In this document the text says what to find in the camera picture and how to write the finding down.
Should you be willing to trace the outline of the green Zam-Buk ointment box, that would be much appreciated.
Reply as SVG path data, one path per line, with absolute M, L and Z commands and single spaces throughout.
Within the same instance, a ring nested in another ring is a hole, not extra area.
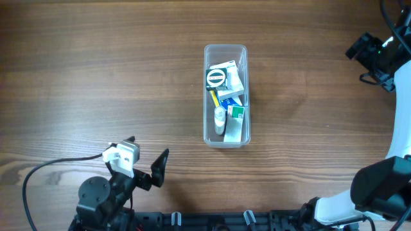
M 207 69 L 205 73 L 206 90 L 227 90 L 229 88 L 226 68 Z

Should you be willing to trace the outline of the white Panadol box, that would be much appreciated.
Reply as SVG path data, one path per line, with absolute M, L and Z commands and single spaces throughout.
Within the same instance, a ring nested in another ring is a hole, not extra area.
M 225 127 L 224 142 L 240 142 L 245 108 L 229 105 Z

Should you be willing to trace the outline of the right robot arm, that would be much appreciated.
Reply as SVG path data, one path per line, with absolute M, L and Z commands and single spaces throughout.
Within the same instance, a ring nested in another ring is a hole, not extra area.
M 314 198 L 303 205 L 299 230 L 343 230 L 368 221 L 393 221 L 398 230 L 410 221 L 410 6 L 399 2 L 401 13 L 393 23 L 380 1 L 380 12 L 390 29 L 385 42 L 364 33 L 346 56 L 367 70 L 359 79 L 396 94 L 396 114 L 389 151 L 384 160 L 354 176 L 350 189 L 331 197 Z

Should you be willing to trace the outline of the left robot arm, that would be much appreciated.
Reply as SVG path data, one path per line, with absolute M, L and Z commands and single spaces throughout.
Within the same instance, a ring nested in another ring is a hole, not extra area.
M 144 230 L 143 221 L 125 203 L 133 202 L 135 188 L 162 187 L 170 151 L 165 149 L 153 162 L 150 174 L 134 168 L 140 151 L 134 136 L 109 144 L 102 157 L 111 177 L 95 176 L 82 183 L 70 230 Z

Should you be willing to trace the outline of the small clear spray bottle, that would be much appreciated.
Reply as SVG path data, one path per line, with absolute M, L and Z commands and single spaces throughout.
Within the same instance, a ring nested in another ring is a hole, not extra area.
M 225 131 L 226 110 L 223 106 L 218 106 L 214 110 L 214 129 L 217 135 L 222 135 Z

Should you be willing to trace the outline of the white blue medicine box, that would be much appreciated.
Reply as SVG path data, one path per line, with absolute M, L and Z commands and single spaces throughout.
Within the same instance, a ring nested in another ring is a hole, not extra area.
M 221 64 L 212 65 L 211 69 L 221 69 L 226 68 L 227 77 L 229 81 L 230 88 L 228 90 L 219 90 L 218 97 L 220 101 L 226 100 L 229 98 L 235 98 L 244 93 L 244 86 L 240 80 L 238 69 L 236 67 L 236 62 L 234 60 L 224 62 Z

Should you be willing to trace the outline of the blue VapoDrops box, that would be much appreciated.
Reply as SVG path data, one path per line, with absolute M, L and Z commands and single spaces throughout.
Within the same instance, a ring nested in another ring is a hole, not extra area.
M 219 99 L 218 94 L 214 90 L 209 91 L 209 93 L 211 95 L 211 99 L 215 107 L 222 106 L 224 107 L 224 109 L 227 110 L 229 105 L 243 106 L 238 96 L 227 99 Z

